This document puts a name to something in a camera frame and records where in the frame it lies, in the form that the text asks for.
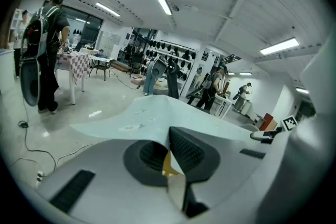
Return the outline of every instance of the person standing at table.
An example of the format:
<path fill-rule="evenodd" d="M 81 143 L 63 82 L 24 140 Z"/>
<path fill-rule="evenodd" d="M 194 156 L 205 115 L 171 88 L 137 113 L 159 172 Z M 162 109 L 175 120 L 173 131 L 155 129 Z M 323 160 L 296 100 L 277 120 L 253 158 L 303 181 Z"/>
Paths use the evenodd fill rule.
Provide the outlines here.
<path fill-rule="evenodd" d="M 47 52 L 38 58 L 41 66 L 40 76 L 40 99 L 37 104 L 38 112 L 43 113 L 49 110 L 55 114 L 58 104 L 55 102 L 54 93 L 58 88 L 54 70 L 57 60 L 57 52 L 64 46 L 70 33 L 70 25 L 66 13 L 60 8 L 63 0 L 50 0 L 43 7 L 43 14 L 48 18 Z"/>
<path fill-rule="evenodd" d="M 21 58 L 21 42 L 22 35 L 28 25 L 28 11 L 24 10 L 22 12 L 22 21 L 18 24 L 15 29 L 15 42 L 14 42 L 14 64 L 15 64 L 15 78 L 18 79 L 20 75 L 20 58 Z"/>
<path fill-rule="evenodd" d="M 225 87 L 225 75 L 227 74 L 227 67 L 221 65 L 217 68 L 216 72 L 210 74 L 203 86 L 202 98 L 197 103 L 196 107 L 201 108 L 204 104 L 204 110 L 210 111 L 214 101 L 216 93 L 222 94 L 222 90 Z"/>
<path fill-rule="evenodd" d="M 236 94 L 236 96 L 234 96 L 234 100 L 236 99 L 236 97 L 238 96 L 238 100 L 236 101 L 235 105 L 234 105 L 234 109 L 237 111 L 240 111 L 244 105 L 244 101 L 245 101 L 245 96 L 247 94 L 250 94 L 249 91 L 247 91 L 247 87 L 251 87 L 252 84 L 249 82 L 246 85 L 243 85 L 239 88 L 238 93 Z"/>

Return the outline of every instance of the sign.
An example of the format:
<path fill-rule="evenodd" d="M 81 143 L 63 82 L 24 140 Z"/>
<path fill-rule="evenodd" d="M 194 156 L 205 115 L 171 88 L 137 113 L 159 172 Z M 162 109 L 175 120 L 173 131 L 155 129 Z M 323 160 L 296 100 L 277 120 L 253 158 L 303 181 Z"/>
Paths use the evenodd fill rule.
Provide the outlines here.
<path fill-rule="evenodd" d="M 298 125 L 298 122 L 295 120 L 294 116 L 291 115 L 286 119 L 281 120 L 281 125 L 285 128 L 286 131 L 290 131 Z"/>

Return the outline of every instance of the floor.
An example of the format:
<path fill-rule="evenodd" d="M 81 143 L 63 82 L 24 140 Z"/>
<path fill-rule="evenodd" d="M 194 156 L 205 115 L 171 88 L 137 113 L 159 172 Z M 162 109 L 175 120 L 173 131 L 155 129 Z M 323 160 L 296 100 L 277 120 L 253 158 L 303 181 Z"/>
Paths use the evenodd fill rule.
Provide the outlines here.
<path fill-rule="evenodd" d="M 85 80 L 85 92 L 81 91 L 80 83 L 75 86 L 76 105 L 71 105 L 69 73 L 59 70 L 58 82 L 60 88 L 55 94 L 55 99 L 59 104 L 58 113 L 55 115 L 49 112 L 39 114 L 37 107 L 26 105 L 29 116 L 28 129 L 22 129 L 18 126 L 19 121 L 27 121 L 19 81 L 15 81 L 12 91 L 0 95 L 0 149 L 15 178 L 35 187 L 38 171 L 49 174 L 54 169 L 54 161 L 48 154 L 29 152 L 26 149 L 24 145 L 25 131 L 27 131 L 26 141 L 29 149 L 48 151 L 56 161 L 58 158 L 73 153 L 83 146 L 96 144 L 104 140 L 77 132 L 70 127 L 70 124 L 98 121 L 115 116 L 124 111 L 134 98 L 143 96 L 142 87 L 136 90 L 136 86 L 130 82 L 128 74 L 116 69 L 113 71 L 131 89 L 123 85 L 112 73 L 111 77 L 107 76 L 106 81 L 104 81 L 103 72 L 98 70 L 98 74 L 92 72 L 91 77 Z M 214 114 L 216 110 L 217 107 L 214 105 L 211 113 Z M 237 120 L 233 111 L 228 112 L 225 120 L 236 125 L 243 124 L 242 121 Z M 62 158 L 58 162 L 58 166 L 75 155 Z M 18 160 L 19 158 L 34 161 Z"/>

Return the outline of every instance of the person in black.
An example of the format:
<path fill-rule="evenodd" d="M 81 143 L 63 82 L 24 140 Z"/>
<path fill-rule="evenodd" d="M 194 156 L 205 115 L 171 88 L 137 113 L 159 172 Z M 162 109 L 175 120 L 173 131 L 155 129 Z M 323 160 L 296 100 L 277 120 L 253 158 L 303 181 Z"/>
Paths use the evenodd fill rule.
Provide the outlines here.
<path fill-rule="evenodd" d="M 216 72 L 212 76 L 212 84 L 209 89 L 204 89 L 202 94 L 202 99 L 199 100 L 196 107 L 201 108 L 204 105 L 204 110 L 210 111 L 214 101 L 216 93 L 221 95 L 219 83 L 222 84 L 222 88 L 225 86 L 225 79 L 224 75 L 227 74 L 227 67 L 226 66 L 219 66 Z"/>
<path fill-rule="evenodd" d="M 43 14 L 48 14 L 48 36 L 47 36 L 47 52 L 38 58 L 41 68 L 40 76 L 40 98 L 38 102 L 38 112 L 42 113 L 47 109 L 55 114 L 57 102 L 55 102 L 54 93 L 58 89 L 58 83 L 55 78 L 54 70 L 57 60 L 57 51 L 60 46 L 64 46 L 69 32 L 70 25 L 67 15 L 60 9 L 63 0 L 50 0 L 43 7 Z M 61 32 L 61 40 L 58 40 L 59 32 Z"/>

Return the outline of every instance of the sneaker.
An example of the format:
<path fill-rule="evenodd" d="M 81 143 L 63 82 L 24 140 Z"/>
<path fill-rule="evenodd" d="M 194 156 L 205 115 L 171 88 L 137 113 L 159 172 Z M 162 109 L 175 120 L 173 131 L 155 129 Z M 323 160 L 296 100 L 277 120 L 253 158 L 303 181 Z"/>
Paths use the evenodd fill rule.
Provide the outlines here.
<path fill-rule="evenodd" d="M 42 110 L 41 110 L 41 109 L 38 109 L 37 111 L 38 111 L 38 113 L 45 113 L 45 112 L 47 112 L 48 110 L 47 110 L 46 108 L 44 108 L 44 109 L 42 109 Z"/>

